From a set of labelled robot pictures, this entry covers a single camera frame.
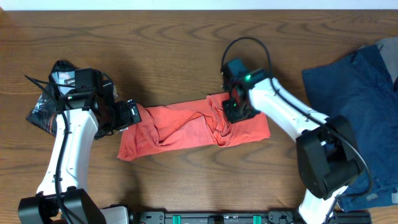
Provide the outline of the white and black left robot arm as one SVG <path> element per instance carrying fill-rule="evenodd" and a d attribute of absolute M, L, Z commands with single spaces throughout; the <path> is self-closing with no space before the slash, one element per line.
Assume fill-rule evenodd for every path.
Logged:
<path fill-rule="evenodd" d="M 131 223 L 125 205 L 99 208 L 88 195 L 88 164 L 98 131 L 103 136 L 138 122 L 133 101 L 116 101 L 111 79 L 75 80 L 51 96 L 57 132 L 45 176 L 33 197 L 21 199 L 21 223 Z"/>

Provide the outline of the navy blue garment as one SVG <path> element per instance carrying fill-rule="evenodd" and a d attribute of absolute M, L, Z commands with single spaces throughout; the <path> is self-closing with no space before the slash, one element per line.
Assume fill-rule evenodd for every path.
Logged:
<path fill-rule="evenodd" d="M 379 49 L 363 47 L 332 64 L 303 70 L 302 77 L 313 109 L 350 121 L 373 177 L 372 191 L 341 199 L 341 209 L 397 204 L 397 90 Z"/>

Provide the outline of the red orange t-shirt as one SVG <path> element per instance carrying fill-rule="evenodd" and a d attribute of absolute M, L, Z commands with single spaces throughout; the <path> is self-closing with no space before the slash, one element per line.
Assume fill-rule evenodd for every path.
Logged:
<path fill-rule="evenodd" d="M 265 114 L 229 123 L 222 102 L 227 93 L 208 95 L 204 100 L 167 106 L 137 106 L 141 122 L 123 131 L 118 159 L 132 161 L 161 152 L 217 145 L 232 147 L 271 136 Z"/>

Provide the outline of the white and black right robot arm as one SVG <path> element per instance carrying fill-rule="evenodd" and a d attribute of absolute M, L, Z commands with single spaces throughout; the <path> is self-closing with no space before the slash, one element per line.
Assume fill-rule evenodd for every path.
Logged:
<path fill-rule="evenodd" d="M 290 94 L 264 69 L 223 68 L 223 102 L 228 121 L 241 123 L 264 113 L 296 143 L 298 172 L 306 186 L 296 212 L 267 215 L 269 223 L 337 223 L 333 211 L 345 190 L 369 171 L 358 151 L 353 129 L 343 116 L 333 119 Z"/>

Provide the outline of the black patterned folded garment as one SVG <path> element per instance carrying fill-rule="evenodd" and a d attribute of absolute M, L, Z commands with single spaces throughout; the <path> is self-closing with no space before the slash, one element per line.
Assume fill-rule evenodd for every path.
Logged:
<path fill-rule="evenodd" d="M 52 67 L 47 82 L 33 79 L 44 90 L 26 120 L 54 136 L 58 127 L 55 120 L 57 115 L 66 115 L 71 110 L 93 112 L 94 92 L 75 91 L 75 70 L 79 69 L 84 68 L 78 68 L 68 60 L 58 60 Z M 107 74 L 101 74 L 103 80 L 113 83 Z"/>

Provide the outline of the grey garment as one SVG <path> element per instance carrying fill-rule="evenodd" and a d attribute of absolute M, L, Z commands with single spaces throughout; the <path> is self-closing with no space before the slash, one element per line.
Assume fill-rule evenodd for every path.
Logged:
<path fill-rule="evenodd" d="M 395 83 L 397 80 L 398 37 L 390 37 L 378 40 L 376 45 L 391 76 L 392 82 Z"/>

